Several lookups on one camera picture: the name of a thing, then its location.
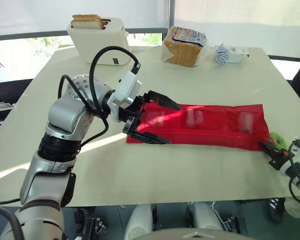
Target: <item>product label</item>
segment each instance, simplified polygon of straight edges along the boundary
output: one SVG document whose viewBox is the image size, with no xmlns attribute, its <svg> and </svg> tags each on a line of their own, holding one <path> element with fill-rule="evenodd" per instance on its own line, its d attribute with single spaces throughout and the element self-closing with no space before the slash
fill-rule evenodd
<svg viewBox="0 0 300 240">
<path fill-rule="evenodd" d="M 200 47 L 203 47 L 207 43 L 206 35 L 204 33 L 181 27 L 177 28 L 172 39 L 183 43 L 198 44 Z"/>
</svg>

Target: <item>bread slice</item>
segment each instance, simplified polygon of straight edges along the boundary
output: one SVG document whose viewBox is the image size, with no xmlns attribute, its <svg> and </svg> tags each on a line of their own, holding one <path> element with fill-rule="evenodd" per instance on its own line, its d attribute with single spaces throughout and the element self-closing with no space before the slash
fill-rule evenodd
<svg viewBox="0 0 300 240">
<path fill-rule="evenodd" d="M 75 29 L 104 29 L 102 22 L 95 19 L 76 19 L 71 21 L 71 26 Z"/>
<path fill-rule="evenodd" d="M 99 19 L 99 21 L 102 21 L 98 14 L 75 14 L 72 17 L 74 20 Z"/>
</svg>

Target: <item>robotic arm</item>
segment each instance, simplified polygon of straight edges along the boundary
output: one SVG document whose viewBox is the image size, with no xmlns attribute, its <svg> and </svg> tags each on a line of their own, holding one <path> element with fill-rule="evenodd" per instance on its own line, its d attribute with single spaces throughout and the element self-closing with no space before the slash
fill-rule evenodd
<svg viewBox="0 0 300 240">
<path fill-rule="evenodd" d="M 283 175 L 290 178 L 289 191 L 292 197 L 300 203 L 300 200 L 292 191 L 292 184 L 300 190 L 300 138 L 292 141 L 287 149 L 278 150 L 267 142 L 259 142 L 261 149 L 271 158 L 269 164 Z"/>
<path fill-rule="evenodd" d="M 132 138 L 149 144 L 170 143 L 152 133 L 137 131 L 145 103 L 156 101 L 163 107 L 175 110 L 180 110 L 180 107 L 170 98 L 153 91 L 137 96 L 142 85 L 136 78 L 140 64 L 132 53 L 127 54 L 133 56 L 135 64 L 119 80 L 115 90 L 93 77 L 94 66 L 99 57 L 109 50 L 127 52 L 120 47 L 107 47 L 96 55 L 90 75 L 79 75 L 73 80 L 66 75 L 62 76 L 59 98 L 49 110 L 45 134 L 38 151 L 33 155 L 20 190 L 23 206 L 15 216 L 22 228 L 24 239 L 67 239 L 61 207 L 66 206 L 72 199 L 76 181 L 72 170 L 81 147 L 87 143 L 82 143 L 82 140 L 94 117 L 101 118 L 105 123 L 105 130 L 101 134 L 108 129 L 106 118 L 110 115 L 115 122 L 125 122 L 123 132 Z M 69 84 L 61 96 L 64 79 Z M 1 239 L 14 239 L 16 235 L 12 230 L 12 226 L 8 224 Z"/>
</svg>

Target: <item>floor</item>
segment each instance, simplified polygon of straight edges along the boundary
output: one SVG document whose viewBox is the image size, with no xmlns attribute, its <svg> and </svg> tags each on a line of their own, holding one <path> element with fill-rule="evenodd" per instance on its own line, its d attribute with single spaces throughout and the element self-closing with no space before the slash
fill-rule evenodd
<svg viewBox="0 0 300 240">
<path fill-rule="evenodd" d="M 239 204 L 234 201 L 218 201 L 215 209 L 225 220 L 227 216 L 244 217 L 249 237 L 257 240 L 300 240 L 300 218 L 293 218 L 286 214 L 282 224 L 270 222 L 264 210 L 265 202 L 256 201 L 247 204 Z M 161 203 L 157 205 L 156 229 L 184 228 L 186 226 L 186 203 Z M 102 206 L 96 207 L 93 213 L 95 217 L 101 217 L 106 225 L 106 232 L 99 237 L 100 240 L 123 239 L 124 230 L 127 227 L 129 217 L 135 205 L 126 206 Z M 9 207 L 10 211 L 16 211 L 16 207 Z M 65 207 L 62 209 L 65 221 L 65 233 L 70 240 L 76 236 L 74 212 L 76 208 Z M 0 217 L 0 233 L 6 221 Z"/>
</svg>

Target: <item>green toy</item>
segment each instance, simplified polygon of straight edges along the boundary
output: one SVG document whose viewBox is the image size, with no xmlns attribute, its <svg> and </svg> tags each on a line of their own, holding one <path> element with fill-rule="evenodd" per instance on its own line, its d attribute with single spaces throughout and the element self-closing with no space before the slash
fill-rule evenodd
<svg viewBox="0 0 300 240">
<path fill-rule="evenodd" d="M 288 146 L 287 146 L 284 138 L 276 132 L 270 132 L 269 143 L 278 150 L 281 150 L 281 149 L 287 150 L 288 149 Z"/>
</svg>

